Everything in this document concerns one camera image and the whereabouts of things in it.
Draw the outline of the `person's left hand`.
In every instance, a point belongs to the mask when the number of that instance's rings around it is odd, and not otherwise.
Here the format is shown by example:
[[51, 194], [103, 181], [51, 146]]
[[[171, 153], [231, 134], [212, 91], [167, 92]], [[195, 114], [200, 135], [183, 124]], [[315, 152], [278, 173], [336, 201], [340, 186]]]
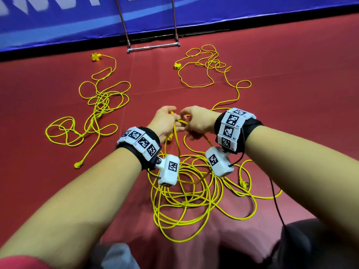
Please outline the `person's left hand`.
[[160, 144], [163, 144], [168, 135], [168, 106], [160, 108], [152, 121], [147, 125], [159, 138]]

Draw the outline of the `person's right hand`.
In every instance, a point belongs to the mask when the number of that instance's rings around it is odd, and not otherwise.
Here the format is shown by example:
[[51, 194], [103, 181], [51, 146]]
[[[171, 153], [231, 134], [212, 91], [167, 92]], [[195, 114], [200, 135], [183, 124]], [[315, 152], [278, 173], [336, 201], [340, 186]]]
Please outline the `person's right hand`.
[[218, 119], [218, 117], [220, 117], [220, 115], [221, 115], [221, 113], [210, 111], [209, 109], [203, 108], [203, 114], [202, 114], [203, 136], [205, 134], [207, 134], [207, 133], [215, 134], [215, 129], [214, 129], [215, 128], [215, 122]]

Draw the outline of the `person's right forearm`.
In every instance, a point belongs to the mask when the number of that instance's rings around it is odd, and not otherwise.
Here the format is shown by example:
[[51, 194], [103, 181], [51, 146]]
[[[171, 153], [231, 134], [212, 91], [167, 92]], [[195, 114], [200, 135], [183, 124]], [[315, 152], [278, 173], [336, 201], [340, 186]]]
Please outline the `person's right forearm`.
[[250, 133], [245, 149], [288, 196], [359, 249], [359, 161], [266, 126]]

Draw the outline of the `person's left forearm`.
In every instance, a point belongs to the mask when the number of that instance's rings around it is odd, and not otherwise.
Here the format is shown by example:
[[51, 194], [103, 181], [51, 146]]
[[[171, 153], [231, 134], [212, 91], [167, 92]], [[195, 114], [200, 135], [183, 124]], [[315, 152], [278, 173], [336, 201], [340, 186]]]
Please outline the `person's left forearm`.
[[52, 268], [82, 267], [140, 172], [132, 152], [115, 150], [35, 211], [0, 249], [0, 259], [32, 257]]

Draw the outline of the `black wristband with marker tiles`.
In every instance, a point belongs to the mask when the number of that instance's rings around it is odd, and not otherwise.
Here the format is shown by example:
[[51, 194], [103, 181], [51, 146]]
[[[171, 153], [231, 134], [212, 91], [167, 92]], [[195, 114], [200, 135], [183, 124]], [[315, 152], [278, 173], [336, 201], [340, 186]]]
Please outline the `black wristband with marker tiles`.
[[237, 154], [245, 152], [245, 144], [250, 133], [263, 123], [247, 111], [231, 108], [220, 114], [214, 125], [216, 142], [225, 152]]
[[161, 150], [159, 137], [147, 127], [131, 127], [118, 139], [114, 150], [125, 148], [141, 163], [142, 170], [154, 170]]

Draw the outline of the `blue banner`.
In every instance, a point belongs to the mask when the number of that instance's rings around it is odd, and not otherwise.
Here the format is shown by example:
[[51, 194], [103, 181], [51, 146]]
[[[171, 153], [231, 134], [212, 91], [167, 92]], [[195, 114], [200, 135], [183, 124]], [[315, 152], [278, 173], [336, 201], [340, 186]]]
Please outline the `blue banner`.
[[[0, 0], [0, 52], [125, 34], [117, 0]], [[174, 28], [172, 0], [118, 0], [128, 34]], [[359, 0], [174, 0], [178, 27]]]

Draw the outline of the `person's grey clothing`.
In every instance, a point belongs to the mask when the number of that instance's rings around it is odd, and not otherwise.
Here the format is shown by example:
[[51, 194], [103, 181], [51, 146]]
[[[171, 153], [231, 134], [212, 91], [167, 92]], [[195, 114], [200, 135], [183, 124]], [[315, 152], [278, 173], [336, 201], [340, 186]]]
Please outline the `person's grey clothing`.
[[140, 269], [125, 243], [97, 244], [84, 269]]

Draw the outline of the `person's dark trousers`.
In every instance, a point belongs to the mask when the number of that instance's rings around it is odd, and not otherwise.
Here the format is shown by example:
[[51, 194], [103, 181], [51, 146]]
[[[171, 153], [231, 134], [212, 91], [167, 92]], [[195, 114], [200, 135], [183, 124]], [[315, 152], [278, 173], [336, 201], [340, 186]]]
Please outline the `person's dark trousers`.
[[261, 263], [226, 247], [219, 257], [219, 269], [359, 269], [359, 252], [316, 218], [283, 227]]

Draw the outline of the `person's red sleeve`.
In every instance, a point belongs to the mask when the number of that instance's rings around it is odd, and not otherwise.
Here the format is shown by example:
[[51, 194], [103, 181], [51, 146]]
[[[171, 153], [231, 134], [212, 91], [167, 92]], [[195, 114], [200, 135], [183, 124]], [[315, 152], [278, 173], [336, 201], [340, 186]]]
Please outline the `person's red sleeve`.
[[0, 258], [0, 269], [54, 269], [47, 263], [31, 256]]

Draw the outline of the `metal tube frame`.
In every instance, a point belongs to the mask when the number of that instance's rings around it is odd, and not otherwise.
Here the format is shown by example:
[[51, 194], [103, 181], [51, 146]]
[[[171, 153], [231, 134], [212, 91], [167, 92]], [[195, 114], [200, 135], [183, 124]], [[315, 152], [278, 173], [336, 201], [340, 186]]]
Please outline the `metal tube frame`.
[[179, 42], [179, 39], [178, 39], [175, 2], [174, 2], [174, 0], [171, 0], [171, 1], [172, 1], [172, 12], [173, 12], [173, 21], [174, 21], [174, 37], [175, 37], [175, 42], [173, 42], [173, 43], [167, 43], [167, 44], [151, 45], [151, 46], [133, 48], [133, 47], [131, 46], [131, 42], [130, 42], [130, 39], [129, 39], [129, 37], [128, 37], [128, 32], [127, 32], [127, 29], [126, 29], [126, 25], [125, 25], [125, 21], [124, 21], [124, 18], [123, 18], [122, 11], [121, 11], [121, 7], [120, 7], [119, 0], [116, 0], [117, 7], [118, 7], [118, 11], [119, 11], [119, 15], [120, 15], [120, 19], [121, 19], [121, 23], [122, 23], [122, 26], [123, 26], [123, 29], [124, 29], [124, 32], [125, 32], [126, 40], [127, 40], [127, 45], [128, 45], [127, 53], [128, 53], [128, 54], [129, 54], [129, 53], [132, 53], [132, 52], [143, 51], [143, 50], [150, 50], [150, 49], [157, 49], [157, 48], [166, 48], [166, 47], [173, 47], [173, 46], [178, 46], [178, 47], [180, 47], [180, 46], [181, 46], [181, 45], [180, 45], [180, 42]]

